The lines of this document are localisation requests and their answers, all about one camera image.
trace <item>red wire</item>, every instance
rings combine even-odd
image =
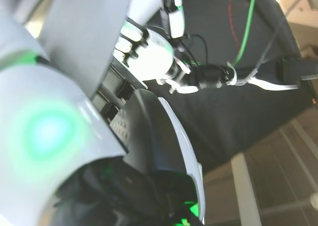
[[[239,49],[240,44],[239,44],[238,37],[237,37],[237,35],[235,33],[234,24],[233,24],[232,0],[229,0],[228,9],[229,9],[229,21],[230,21],[230,25],[231,25],[232,35],[234,36],[235,42],[237,43],[237,47]]]

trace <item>white robot shell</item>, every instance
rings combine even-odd
[[[55,70],[3,70],[0,99],[0,223],[37,225],[48,200],[77,169],[125,155],[83,91]]]

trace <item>chair backrest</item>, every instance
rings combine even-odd
[[[38,40],[51,65],[92,98],[112,56],[130,0],[54,0]]]

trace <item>black mat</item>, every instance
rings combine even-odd
[[[186,30],[208,42],[209,62],[226,64],[238,52],[228,15],[228,0],[183,0]],[[233,0],[233,20],[238,39],[245,29],[249,0]],[[237,68],[255,65],[283,13],[275,0],[256,0],[250,36]],[[204,61],[200,40],[191,48]],[[280,31],[268,58],[298,53],[288,24]],[[201,90],[195,94],[168,93],[167,86],[148,82],[150,90],[172,106],[207,172],[244,150],[311,104],[303,90],[266,91],[254,85]]]

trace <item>green cable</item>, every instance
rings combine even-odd
[[[255,6],[255,0],[250,0],[244,37],[243,37],[240,49],[238,51],[238,55],[237,55],[236,59],[233,61],[232,66],[235,66],[241,60],[243,53],[245,51],[246,43],[247,43],[248,36],[249,36],[250,24],[252,22],[254,6]]]

